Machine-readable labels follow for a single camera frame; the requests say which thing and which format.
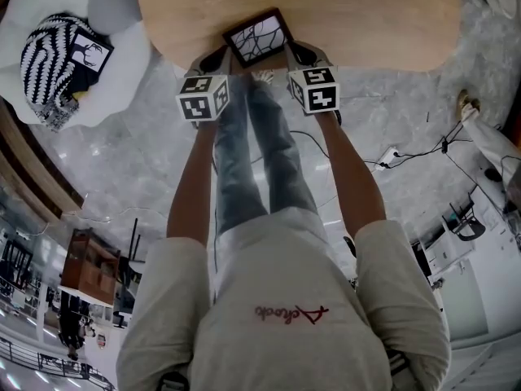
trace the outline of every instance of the black frame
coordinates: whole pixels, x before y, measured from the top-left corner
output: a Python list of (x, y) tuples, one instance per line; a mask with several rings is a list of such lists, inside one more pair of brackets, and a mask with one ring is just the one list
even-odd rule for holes
[(287, 27), (286, 22), (284, 21), (284, 18), (282, 17), (282, 13), (279, 9), (269, 9), (267, 11), (264, 11), (263, 13), (260, 13), (259, 15), (256, 15), (255, 17), (252, 17), (249, 20), (246, 20), (245, 22), (242, 22), (238, 26), (235, 26), (234, 28), (224, 32), (222, 34), (222, 37), (225, 39), (226, 45), (228, 45), (232, 52), (235, 55), (235, 58), (239, 61), (241, 64), (241, 67), (243, 68), (249, 68), (252, 65), (255, 65), (267, 58), (269, 58), (272, 55), (278, 54), (279, 52), (284, 51), (284, 45), (270, 51), (266, 52), (265, 54), (261, 54), (257, 56), (256, 58), (246, 61), (243, 56), (241, 55), (239, 49), (237, 49), (237, 46), (235, 46), (234, 42), (232, 41), (231, 37), (234, 36), (236, 33), (242, 32), (244, 29), (249, 28), (253, 26), (254, 24), (258, 24), (262, 22), (263, 20), (267, 20), (270, 17), (275, 17), (280, 24), (280, 29), (282, 30), (282, 33), (284, 33), (284, 36), (286, 38), (286, 42), (293, 41), (293, 36), (291, 35), (290, 29)]
[[(24, 290), (29, 282), (29, 268), (33, 260), (33, 253), (16, 240), (8, 240), (3, 249), (2, 260), (7, 262), (7, 273), (1, 274), (1, 276), (4, 277), (5, 275), (4, 279), (6, 281), (13, 284), (19, 290)], [(18, 271), (13, 280), (9, 277), (11, 269)]]
[(75, 63), (76, 65), (80, 65), (81, 67), (83, 67), (83, 68), (87, 68), (89, 71), (92, 71), (92, 72), (95, 73), (95, 74), (101, 75), (103, 69), (105, 68), (105, 64), (107, 63), (108, 59), (109, 59), (109, 58), (111, 57), (111, 55), (112, 55), (112, 52), (114, 51), (114, 46), (110, 46), (110, 45), (108, 45), (107, 43), (101, 42), (99, 39), (96, 39), (95, 37), (93, 37), (93, 36), (89, 35), (88, 33), (84, 32), (83, 29), (78, 28), (78, 29), (76, 30), (76, 33), (74, 33), (74, 38), (73, 38), (73, 40), (72, 40), (72, 42), (71, 42), (71, 46), (70, 46), (71, 49), (72, 49), (72, 46), (74, 45), (74, 42), (76, 41), (76, 38), (77, 38), (78, 36), (80, 36), (80, 35), (81, 35), (82, 37), (84, 37), (84, 38), (86, 38), (86, 39), (89, 39), (90, 41), (96, 43), (97, 45), (102, 46), (104, 49), (106, 49), (106, 50), (108, 51), (108, 54), (107, 54), (107, 56), (105, 57), (105, 60), (103, 61), (103, 64), (101, 64), (101, 67), (99, 67), (99, 70), (98, 70), (98, 71), (94, 71), (92, 68), (89, 68), (89, 67), (87, 67), (86, 65), (82, 64), (81, 62), (78, 62), (78, 61), (76, 61), (75, 59), (72, 59), (72, 51), (71, 51), (71, 53), (70, 53), (70, 55), (69, 55), (69, 59), (70, 59), (73, 63)]

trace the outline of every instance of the ceiling light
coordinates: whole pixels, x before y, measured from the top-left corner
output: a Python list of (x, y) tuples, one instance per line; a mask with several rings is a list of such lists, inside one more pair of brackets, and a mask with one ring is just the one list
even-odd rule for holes
[(49, 332), (47, 329), (43, 329), (43, 331), (56, 339), (57, 336), (54, 333)]
[(78, 388), (81, 388), (81, 385), (79, 385), (77, 382), (71, 380), (70, 378), (67, 378), (67, 381), (70, 382), (72, 385), (74, 385), (75, 387), (78, 387)]
[(333, 222), (324, 223), (324, 226), (335, 225), (336, 223), (342, 222), (341, 220), (334, 220)]
[(40, 380), (42, 380), (46, 384), (49, 384), (49, 380), (41, 372), (35, 371), (35, 373), (40, 377)]
[(11, 382), (11, 385), (13, 387), (15, 387), (16, 389), (22, 389), (11, 375), (7, 375), (7, 379), (9, 380), (9, 382)]
[(316, 171), (323, 171), (324, 169), (329, 169), (331, 167), (331, 164), (322, 164), (322, 165), (317, 165), (315, 167), (315, 170)]

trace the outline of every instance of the cable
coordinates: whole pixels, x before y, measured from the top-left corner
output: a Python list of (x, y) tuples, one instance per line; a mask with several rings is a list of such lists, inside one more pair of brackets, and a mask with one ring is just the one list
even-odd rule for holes
[(326, 154), (326, 151), (324, 151), (324, 148), (320, 145), (320, 143), (318, 143), (318, 141), (309, 133), (307, 132), (304, 132), (302, 130), (290, 130), (290, 133), (291, 134), (304, 134), (306, 135), (308, 138), (311, 138), (315, 144), (318, 146), (318, 149), (320, 149), (320, 152), (322, 152), (324, 154), (324, 156), (329, 159), (329, 155)]
[(449, 138), (450, 134), (451, 134), (452, 132), (454, 132), (454, 130), (456, 130), (456, 128), (457, 128), (460, 124), (461, 124), (461, 122), (459, 121), (458, 123), (456, 123), (456, 125), (454, 125), (454, 127), (453, 127), (453, 128), (452, 128), (452, 129), (451, 129), (451, 130), (450, 130), (450, 131), (449, 131), (445, 136), (442, 136), (441, 139), (438, 141), (438, 143), (437, 143), (436, 145), (434, 145), (434, 147), (431, 149), (431, 151), (434, 151), (434, 150), (438, 147), (438, 145), (444, 141), (444, 139)]
[[(3, 216), (0, 216), (0, 218), (5, 222), (7, 223), (9, 226), (12, 227), (13, 231), (17, 232), (18, 229), (16, 227), (13, 226), (13, 224), (11, 222), (9, 222), (6, 218), (4, 218)], [(27, 235), (27, 236), (41, 236), (43, 235), (47, 228), (49, 227), (50, 223), (46, 223), (46, 225), (43, 227), (43, 229), (41, 231), (39, 231), (38, 233), (27, 233), (26, 231), (23, 231), (24, 235)]]
[[(513, 159), (513, 160), (521, 160), (521, 158), (518, 158), (517, 156), (511, 156), (511, 155), (505, 155), (505, 156), (503, 156), (503, 157), (501, 158), (501, 160), (500, 160), (499, 163), (501, 164), (501, 180), (502, 180), (502, 181), (503, 181), (503, 174), (505, 173), (505, 166), (504, 166), (504, 164), (503, 164), (503, 161), (504, 161), (506, 158), (510, 158), (510, 159)], [(506, 188), (507, 188), (507, 187), (505, 187), (505, 205), (506, 205), (506, 203), (507, 203), (507, 201), (508, 201), (508, 194), (507, 194), (507, 192), (506, 192)]]
[(217, 273), (217, 202), (213, 211), (213, 220), (215, 220), (215, 234), (213, 236), (213, 265), (215, 266), (215, 273)]
[(469, 179), (470, 179), (470, 180), (471, 180), (471, 181), (472, 181), (472, 182), (473, 182), (477, 187), (479, 187), (479, 184), (478, 184), (478, 183), (477, 183), (477, 182), (476, 182), (476, 181), (475, 181), (475, 180), (474, 180), (474, 179), (473, 179), (469, 174), (467, 174), (466, 171), (465, 171), (461, 166), (459, 166), (458, 164), (456, 164), (456, 161), (455, 161), (454, 159), (452, 159), (448, 153), (446, 153), (445, 155), (446, 155), (447, 158), (449, 158), (450, 161), (451, 161), (453, 164), (455, 164), (455, 165), (456, 165), (456, 166), (457, 166), (457, 167), (458, 167), (458, 168), (459, 168), (459, 169), (460, 169), (460, 170), (461, 170), (461, 171), (462, 171), (462, 172), (463, 172), (463, 173), (464, 173), (464, 174), (465, 174), (465, 175), (466, 175), (466, 176), (467, 176), (467, 177), (468, 177), (468, 178), (469, 178)]
[(445, 155), (450, 159), (450, 161), (455, 164), (480, 190), (483, 192), (485, 197), (488, 198), (488, 201), (490, 201), (490, 204), (496, 209), (496, 211), (500, 214), (500, 216), (503, 215), (503, 212), (496, 206), (496, 203), (493, 202), (493, 200), (490, 198), (490, 196), (485, 192), (485, 190), (461, 167), (459, 166), (454, 159), (452, 159), (448, 153), (445, 153)]
[(468, 139), (451, 139), (450, 142), (447, 142), (447, 139), (446, 137), (443, 137), (442, 140), (442, 146), (441, 147), (437, 147), (440, 143), (437, 143), (435, 145), (434, 148), (432, 148), (432, 150), (430, 151), (427, 151), (427, 152), (422, 152), (422, 153), (417, 153), (417, 154), (409, 154), (409, 153), (403, 153), (403, 154), (399, 154), (399, 153), (395, 153), (394, 156), (396, 158), (404, 158), (405, 159), (402, 161), (402, 162), (399, 162), (398, 164), (395, 164), (393, 166), (390, 166), (390, 165), (387, 165), (387, 166), (383, 166), (384, 168), (386, 169), (393, 169), (393, 168), (396, 168), (396, 167), (399, 167), (400, 165), (404, 164), (405, 162), (407, 162), (408, 160), (412, 160), (413, 158), (417, 158), (419, 156), (427, 156), (427, 155), (430, 155), (434, 152), (438, 152), (438, 151), (441, 151), (441, 153), (446, 153), (449, 149), (449, 146), (452, 144), (452, 143), (455, 143), (455, 142), (472, 142), (471, 140), (468, 140)]
[(149, 209), (148, 207), (127, 207), (125, 210), (123, 210), (122, 212), (119, 212), (118, 214), (116, 214), (115, 216), (113, 217), (110, 217), (108, 218), (107, 220), (97, 220), (97, 219), (94, 219), (94, 218), (88, 218), (88, 217), (82, 217), (82, 216), (78, 216), (77, 213), (64, 213), (63, 215), (64, 216), (72, 216), (72, 217), (76, 217), (76, 218), (79, 218), (80, 220), (85, 220), (87, 222), (96, 222), (96, 223), (102, 223), (102, 224), (108, 224), (110, 223), (112, 220), (116, 219), (117, 217), (121, 216), (122, 214), (125, 214), (127, 213), (129, 210), (148, 210), (148, 211), (151, 211), (151, 212), (154, 212), (154, 213), (157, 213), (159, 214), (162, 218), (164, 218), (165, 220), (168, 220), (168, 218), (166, 216), (164, 216), (162, 213), (158, 212), (157, 210), (154, 210), (154, 209)]
[(460, 133), (462, 130), (463, 130), (463, 124), (462, 124), (462, 127), (460, 127), (460, 128), (458, 129), (458, 131), (454, 134), (453, 138), (450, 139), (451, 142), (452, 142), (454, 139), (456, 139), (456, 137), (459, 135), (459, 133)]

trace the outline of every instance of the white t-shirt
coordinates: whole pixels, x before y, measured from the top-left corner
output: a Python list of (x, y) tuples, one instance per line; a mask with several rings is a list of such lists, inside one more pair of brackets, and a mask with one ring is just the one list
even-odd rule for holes
[(389, 390), (384, 346), (406, 354), (425, 390), (438, 389), (449, 341), (401, 226), (358, 232), (357, 293), (324, 238), (318, 216), (301, 209), (226, 232), (212, 308), (205, 248), (184, 238), (154, 244), (118, 389), (155, 390), (164, 373), (188, 366), (192, 391)]

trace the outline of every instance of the round table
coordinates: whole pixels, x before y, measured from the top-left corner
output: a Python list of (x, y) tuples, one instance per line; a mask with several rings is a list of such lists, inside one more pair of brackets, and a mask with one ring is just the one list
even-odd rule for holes
[[(270, 8), (293, 38), (339, 66), (428, 71), (451, 54), (460, 0), (139, 0), (155, 47), (182, 68), (224, 43), (223, 32)], [(279, 68), (280, 54), (251, 67)]]

